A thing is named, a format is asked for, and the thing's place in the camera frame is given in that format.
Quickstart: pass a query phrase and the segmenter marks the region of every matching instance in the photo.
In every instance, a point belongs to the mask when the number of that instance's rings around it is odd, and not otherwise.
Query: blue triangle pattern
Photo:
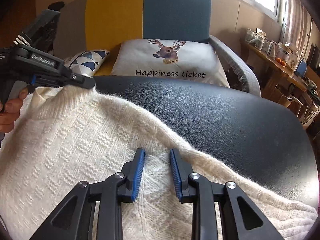
[[[106,52],[104,50],[97,50],[94,51],[95,53],[98,53],[102,58],[106,57]]]
[[[94,62],[84,62],[84,63],[81,63],[81,65],[90,68],[92,71],[94,71],[94,69],[96,68],[96,65]]]
[[[78,64],[77,59],[78,59],[78,58],[76,58],[76,59],[70,64],[70,66],[71,66],[72,64]]]
[[[92,59],[92,53],[91,52],[84,53],[81,55],[81,57],[87,57],[87,58]]]

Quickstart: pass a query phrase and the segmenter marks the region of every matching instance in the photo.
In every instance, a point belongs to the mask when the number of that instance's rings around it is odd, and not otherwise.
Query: gray armrest
[[[261,92],[259,82],[248,65],[244,63],[243,60],[227,45],[218,40],[216,37],[209,35],[209,43],[216,50],[217,54],[221,55],[232,67],[242,85],[242,91],[260,97]]]

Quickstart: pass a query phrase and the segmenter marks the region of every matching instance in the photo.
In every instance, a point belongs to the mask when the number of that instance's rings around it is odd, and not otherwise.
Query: finger
[[[1,124],[0,125],[0,132],[9,133],[13,130],[14,123],[11,124]]]
[[[20,116],[20,113],[1,113],[0,114],[0,125],[11,124],[16,121]]]
[[[23,105],[23,100],[19,98],[11,99],[4,105],[4,110],[7,113],[17,113]]]
[[[19,99],[23,100],[27,97],[27,95],[28,95],[28,88],[24,88],[19,93]]]

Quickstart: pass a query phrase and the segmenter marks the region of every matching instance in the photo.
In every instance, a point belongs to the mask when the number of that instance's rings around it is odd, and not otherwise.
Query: leather surface
[[[279,195],[318,207],[316,160],[308,136],[285,107],[209,84],[96,76],[97,90],[152,112],[176,133]]]

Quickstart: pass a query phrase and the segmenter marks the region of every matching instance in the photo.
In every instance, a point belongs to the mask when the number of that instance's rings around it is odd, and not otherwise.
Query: sweater collar
[[[75,86],[64,88],[37,88],[33,94],[28,112],[32,119],[59,118],[78,108],[97,94],[93,89]]]

